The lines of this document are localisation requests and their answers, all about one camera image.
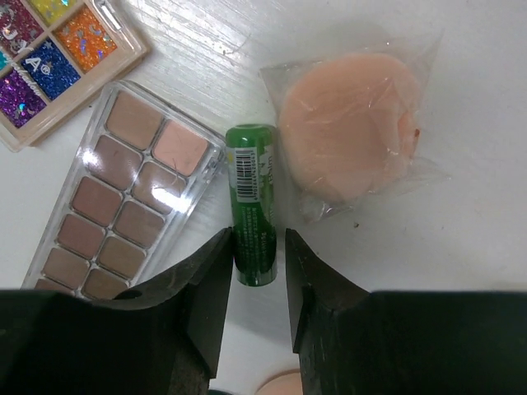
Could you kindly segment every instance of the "barcode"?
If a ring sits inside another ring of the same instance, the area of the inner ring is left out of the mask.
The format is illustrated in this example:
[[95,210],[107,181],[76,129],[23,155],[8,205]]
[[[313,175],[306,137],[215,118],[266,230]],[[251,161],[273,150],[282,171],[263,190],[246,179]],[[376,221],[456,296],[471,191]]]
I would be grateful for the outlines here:
[[238,202],[259,200],[258,162],[256,147],[236,150],[236,197]]

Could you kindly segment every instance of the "white surface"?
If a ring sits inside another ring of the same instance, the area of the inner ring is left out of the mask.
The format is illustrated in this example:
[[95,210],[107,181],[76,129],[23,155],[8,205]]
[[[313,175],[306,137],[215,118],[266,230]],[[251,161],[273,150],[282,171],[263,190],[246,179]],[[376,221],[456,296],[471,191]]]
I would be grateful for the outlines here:
[[[317,49],[444,29],[422,108],[419,153],[451,181],[301,230],[320,257],[368,290],[524,289],[527,78],[524,0],[129,0],[155,52],[130,75],[224,132],[272,122],[258,70]],[[0,147],[0,287],[18,287],[91,110],[39,148]],[[198,205],[166,266],[230,223],[227,182]],[[251,394],[291,368],[284,271],[261,290],[233,282],[218,380]]]

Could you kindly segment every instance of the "green lip balm tube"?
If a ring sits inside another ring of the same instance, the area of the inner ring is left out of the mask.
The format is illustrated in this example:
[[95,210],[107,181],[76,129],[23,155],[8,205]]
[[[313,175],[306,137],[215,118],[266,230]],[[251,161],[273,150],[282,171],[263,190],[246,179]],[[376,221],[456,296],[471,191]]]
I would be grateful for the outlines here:
[[238,281],[265,286],[277,276],[273,126],[239,125],[226,134]]

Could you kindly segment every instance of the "plastic wrapper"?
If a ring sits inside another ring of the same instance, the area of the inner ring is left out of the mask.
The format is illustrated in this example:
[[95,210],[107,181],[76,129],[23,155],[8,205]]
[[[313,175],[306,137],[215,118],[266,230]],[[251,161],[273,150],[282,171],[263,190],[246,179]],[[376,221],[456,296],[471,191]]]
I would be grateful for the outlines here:
[[416,179],[418,110],[440,38],[389,39],[262,69],[291,205],[318,221]]

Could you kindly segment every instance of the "clear plastic case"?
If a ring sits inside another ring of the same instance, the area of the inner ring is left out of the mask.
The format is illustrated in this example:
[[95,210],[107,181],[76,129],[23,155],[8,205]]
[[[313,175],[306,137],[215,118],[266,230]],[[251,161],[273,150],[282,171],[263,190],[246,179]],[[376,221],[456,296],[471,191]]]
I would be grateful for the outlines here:
[[132,82],[102,92],[22,287],[111,299],[163,264],[223,137]]
[[0,138],[35,144],[148,52],[108,0],[10,0],[0,12]]

